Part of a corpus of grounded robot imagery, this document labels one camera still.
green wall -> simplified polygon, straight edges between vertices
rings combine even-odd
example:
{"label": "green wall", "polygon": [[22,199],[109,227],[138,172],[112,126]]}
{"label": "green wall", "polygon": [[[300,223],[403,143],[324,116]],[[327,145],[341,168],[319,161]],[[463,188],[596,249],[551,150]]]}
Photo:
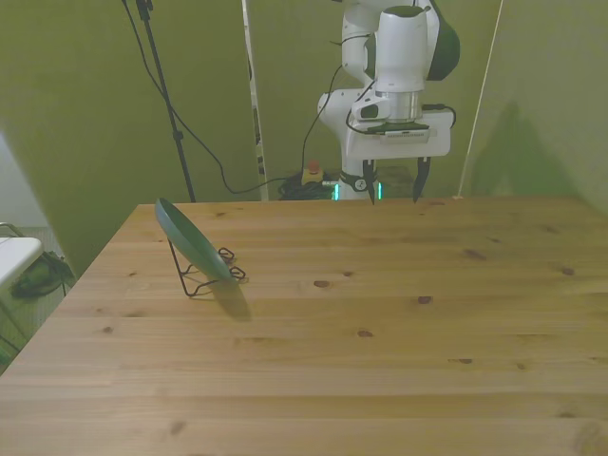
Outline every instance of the green wall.
{"label": "green wall", "polygon": [[579,195],[608,212],[608,4],[504,0],[465,195]]}
{"label": "green wall", "polygon": [[[446,103],[458,111],[450,155],[433,162],[426,195],[452,196],[458,190],[466,150],[500,0],[438,0],[462,42],[461,63],[441,83],[428,83],[425,103]],[[256,68],[257,97],[269,178],[299,170],[302,142],[341,62],[344,6],[329,0],[250,0],[249,14]],[[342,79],[342,87],[361,86]],[[340,167],[337,139],[324,125],[309,139],[307,157],[324,168]],[[415,161],[399,161],[415,175]]]}
{"label": "green wall", "polygon": [[[234,187],[255,185],[240,0],[154,6],[174,106],[218,151]],[[78,274],[137,204],[187,201],[163,100],[120,0],[3,0],[0,43],[0,131]],[[204,150],[184,144],[198,199],[234,199]]]}

black wire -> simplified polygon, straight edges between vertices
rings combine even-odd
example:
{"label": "black wire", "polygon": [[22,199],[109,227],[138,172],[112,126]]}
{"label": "black wire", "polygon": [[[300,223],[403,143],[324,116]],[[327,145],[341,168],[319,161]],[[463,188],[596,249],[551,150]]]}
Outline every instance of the black wire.
{"label": "black wire", "polygon": [[0,335],[0,341],[4,342],[5,344],[7,344],[9,347],[11,347],[13,350],[15,350],[17,352],[17,354],[19,354],[21,351],[12,343],[10,342],[6,337],[4,337],[3,335]]}
{"label": "black wire", "polygon": [[[365,89],[365,91],[361,94],[361,96],[359,98],[357,98],[356,102],[359,102],[363,99],[363,97],[365,97],[365,94],[368,93],[371,89],[371,87],[375,84],[375,81],[371,81],[370,85],[368,85],[368,88]],[[352,131],[359,133],[361,135],[370,135],[370,136],[375,136],[377,135],[377,133],[370,133],[369,131],[363,131],[363,130],[359,130],[357,128],[355,128],[354,126],[351,125],[350,119],[351,119],[351,114],[352,114],[352,108],[349,109],[349,113],[346,115],[346,126],[351,129]]]}
{"label": "black wire", "polygon": [[[131,23],[131,27],[133,28],[133,32],[135,33],[135,39],[137,40],[137,45],[138,45],[138,47],[140,49],[140,54],[142,55],[143,66],[145,67],[145,71],[148,73],[148,76],[150,77],[150,79],[154,83],[154,86],[156,87],[156,89],[159,91],[159,93],[164,98],[164,95],[162,94],[161,87],[159,86],[159,83],[156,81],[156,78],[154,77],[154,75],[152,74],[152,71],[150,71],[150,67],[148,66],[147,59],[145,58],[145,52],[143,51],[142,40],[140,38],[140,34],[137,32],[137,27],[135,26],[135,21],[133,20],[133,15],[131,14],[131,10],[129,9],[129,6],[126,3],[126,0],[123,0],[123,5],[124,5],[124,9],[126,10],[126,14],[127,14],[128,18],[129,18],[129,22]],[[261,183],[260,185],[256,185],[255,187],[248,188],[246,190],[233,190],[230,187],[230,185],[228,184],[228,181],[226,180],[226,176],[225,176],[225,173],[224,173],[224,167],[221,164],[221,161],[219,160],[219,158],[216,156],[216,154],[214,154],[213,151],[207,146],[207,144],[205,144],[204,141],[201,138],[199,138],[199,136],[197,136],[194,131],[192,131],[192,129],[186,124],[186,122],[184,122],[181,119],[180,114],[178,114],[178,111],[176,111],[175,107],[171,106],[171,109],[173,110],[173,114],[175,115],[175,117],[178,120],[178,122],[180,122],[181,126],[183,126],[185,128],[185,130],[188,133],[190,133],[190,135],[192,135],[192,137],[197,141],[197,143],[199,143],[209,153],[209,155],[211,156],[211,158],[218,164],[218,166],[219,166],[219,173],[221,174],[221,180],[223,181],[224,187],[226,187],[226,190],[228,190],[233,195],[240,195],[240,194],[243,194],[243,193],[252,192],[252,191],[257,190],[258,188],[263,187],[264,185],[267,185],[267,184],[269,184],[271,182],[285,181],[287,179],[287,178],[270,179],[270,180],[266,180],[264,183]]]}
{"label": "black wire", "polygon": [[309,138],[309,136],[311,136],[314,126],[316,125],[316,123],[319,120],[319,117],[321,117],[321,114],[323,114],[323,111],[325,110],[328,103],[330,102],[330,98],[332,97],[333,83],[335,82],[335,78],[338,75],[338,73],[340,72],[340,69],[342,69],[342,64],[340,64],[340,66],[337,68],[337,70],[333,74],[332,81],[330,82],[330,90],[328,91],[327,100],[323,104],[323,107],[321,107],[321,109],[319,109],[319,112],[316,114],[316,117],[313,120],[313,124],[308,129],[308,133],[306,133],[306,136],[304,137],[304,143],[302,144],[302,166],[300,168],[300,172],[302,172],[302,173],[304,173],[304,161],[305,161],[305,157],[306,157],[306,143],[308,142],[308,138]]}
{"label": "black wire", "polygon": [[346,43],[347,41],[350,41],[350,40],[355,40],[357,38],[370,38],[370,37],[371,37],[371,33],[368,33],[367,35],[350,36],[349,38],[346,38],[339,43],[337,41],[330,41],[330,43],[332,43],[333,45],[336,45],[336,46],[342,46],[342,45],[344,45],[344,43]]}
{"label": "black wire", "polygon": [[[323,181],[330,181],[329,174],[323,175]],[[295,200],[329,200],[332,197],[333,186],[325,186],[322,182],[308,182],[302,185],[302,174],[291,176],[278,187],[280,199],[283,201]]]}
{"label": "black wire", "polygon": [[423,104],[422,109],[423,111],[441,111],[443,109],[449,109],[450,111],[452,111],[452,114],[454,115],[454,120],[452,121],[452,126],[450,128],[453,128],[456,124],[456,121],[458,120],[456,109],[454,109],[452,106],[448,106],[447,104]]}

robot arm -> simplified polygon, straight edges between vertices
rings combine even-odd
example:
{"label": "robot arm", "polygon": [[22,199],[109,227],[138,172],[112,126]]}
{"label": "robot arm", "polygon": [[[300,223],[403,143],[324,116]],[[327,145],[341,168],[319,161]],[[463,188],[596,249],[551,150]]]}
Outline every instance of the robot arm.
{"label": "robot arm", "polygon": [[346,4],[342,66],[367,89],[340,90],[341,97],[332,97],[321,113],[342,146],[340,193],[355,199],[366,190],[373,200],[375,173],[370,168],[376,160],[419,158],[417,199],[430,157],[449,152],[454,123],[452,112],[436,111],[445,106],[425,109],[420,96],[426,81],[441,81],[457,66],[458,36],[434,0],[341,3]]}

plate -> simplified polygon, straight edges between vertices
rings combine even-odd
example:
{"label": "plate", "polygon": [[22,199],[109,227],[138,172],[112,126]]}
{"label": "plate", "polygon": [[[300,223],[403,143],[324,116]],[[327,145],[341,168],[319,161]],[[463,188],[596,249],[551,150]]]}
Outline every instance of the plate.
{"label": "plate", "polygon": [[161,198],[156,219],[173,246],[210,280],[235,280],[213,244],[180,209]]}

wood grain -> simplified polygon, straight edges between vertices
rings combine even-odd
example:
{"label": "wood grain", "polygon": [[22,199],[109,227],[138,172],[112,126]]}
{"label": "wood grain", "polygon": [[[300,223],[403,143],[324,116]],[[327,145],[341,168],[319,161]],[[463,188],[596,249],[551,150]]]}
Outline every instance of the wood grain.
{"label": "wood grain", "polygon": [[0,377],[0,454],[608,454],[608,220],[575,199],[140,206]]}

